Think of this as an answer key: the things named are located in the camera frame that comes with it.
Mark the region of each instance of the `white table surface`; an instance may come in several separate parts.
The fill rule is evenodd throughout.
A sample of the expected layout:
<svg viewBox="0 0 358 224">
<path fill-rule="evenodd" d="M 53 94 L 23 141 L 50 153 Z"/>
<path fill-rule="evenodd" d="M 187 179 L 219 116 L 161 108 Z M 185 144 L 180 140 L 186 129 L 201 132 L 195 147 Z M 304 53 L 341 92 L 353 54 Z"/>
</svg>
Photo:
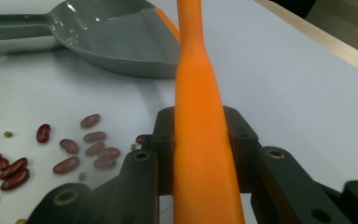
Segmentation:
<svg viewBox="0 0 358 224">
<path fill-rule="evenodd" d="M 0 0 L 0 14 L 45 13 L 60 0 Z M 176 2 L 151 0 L 177 24 Z M 263 146 L 291 152 L 314 180 L 342 190 L 358 179 L 358 70 L 252 0 L 203 1 L 206 48 L 224 105 L 238 109 Z M 76 182 L 81 171 L 92 188 L 116 176 L 139 133 L 152 133 L 160 109 L 174 105 L 174 80 L 125 77 L 97 68 L 53 37 L 0 41 L 0 152 L 10 161 L 29 159 L 31 177 L 0 191 L 0 223 L 27 218 L 51 189 Z M 101 172 L 80 153 L 80 168 L 57 176 L 51 168 L 68 157 L 63 138 L 88 131 L 79 121 L 102 120 L 108 146 L 119 147 L 117 168 Z M 37 144 L 39 125 L 52 127 Z M 12 138 L 3 132 L 12 131 Z M 248 223 L 255 223 L 243 196 Z M 172 223 L 172 200 L 161 200 L 160 223 Z"/>
</svg>

